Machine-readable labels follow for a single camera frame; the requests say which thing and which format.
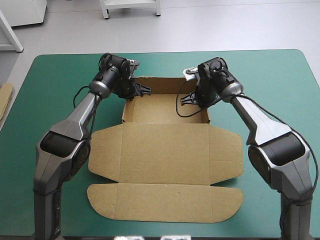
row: black bracket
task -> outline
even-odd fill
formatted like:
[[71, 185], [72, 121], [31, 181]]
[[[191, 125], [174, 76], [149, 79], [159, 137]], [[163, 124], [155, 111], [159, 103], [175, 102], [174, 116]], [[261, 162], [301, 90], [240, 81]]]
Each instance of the black bracket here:
[[188, 95], [184, 96], [181, 98], [181, 105], [185, 105], [185, 104], [194, 104], [194, 105], [198, 105], [198, 100], [196, 98], [196, 92], [193, 91], [191, 93], [189, 93]]

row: silver arm segment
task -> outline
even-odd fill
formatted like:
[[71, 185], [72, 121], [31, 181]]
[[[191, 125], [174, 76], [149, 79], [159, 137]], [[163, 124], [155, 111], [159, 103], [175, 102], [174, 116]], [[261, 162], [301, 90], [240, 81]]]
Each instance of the silver arm segment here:
[[88, 138], [88, 124], [95, 104], [98, 106], [100, 102], [101, 98], [98, 95], [89, 92], [70, 115], [65, 120], [53, 125], [50, 131], [79, 141]]

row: white cabinet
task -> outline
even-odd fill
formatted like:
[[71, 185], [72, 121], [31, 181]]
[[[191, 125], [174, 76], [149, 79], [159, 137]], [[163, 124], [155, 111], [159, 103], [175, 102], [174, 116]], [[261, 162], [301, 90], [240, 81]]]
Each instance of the white cabinet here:
[[0, 10], [10, 26], [44, 22], [47, 0], [0, 0]]

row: white shelf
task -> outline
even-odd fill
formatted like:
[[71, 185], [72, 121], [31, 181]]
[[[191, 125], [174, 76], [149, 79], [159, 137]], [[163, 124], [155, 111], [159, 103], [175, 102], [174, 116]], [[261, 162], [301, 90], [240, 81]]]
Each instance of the white shelf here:
[[100, 0], [100, 5], [105, 19], [109, 18], [109, 9], [127, 8], [155, 8], [156, 15], [161, 15], [161, 0]]
[[24, 48], [0, 10], [0, 51], [10, 50], [21, 53]]
[[108, 9], [156, 7], [156, 0], [104, 0]]

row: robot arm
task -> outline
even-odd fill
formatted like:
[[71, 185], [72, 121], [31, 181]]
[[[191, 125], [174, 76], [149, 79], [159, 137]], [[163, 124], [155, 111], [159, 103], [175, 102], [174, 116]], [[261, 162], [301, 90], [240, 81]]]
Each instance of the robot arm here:
[[61, 190], [87, 160], [91, 130], [88, 124], [95, 117], [102, 99], [113, 92], [120, 98], [150, 94], [151, 89], [138, 84], [133, 72], [138, 61], [104, 54], [99, 71], [89, 84], [90, 92], [65, 119], [53, 125], [36, 146], [34, 175], [34, 224], [36, 240], [54, 240], [60, 236]]
[[270, 119], [246, 97], [243, 86], [216, 57], [186, 69], [187, 80], [197, 79], [194, 92], [181, 104], [207, 108], [220, 100], [231, 103], [249, 129], [246, 144], [253, 167], [265, 182], [281, 193], [281, 239], [310, 240], [311, 201], [314, 187], [309, 173], [310, 149], [288, 125]]

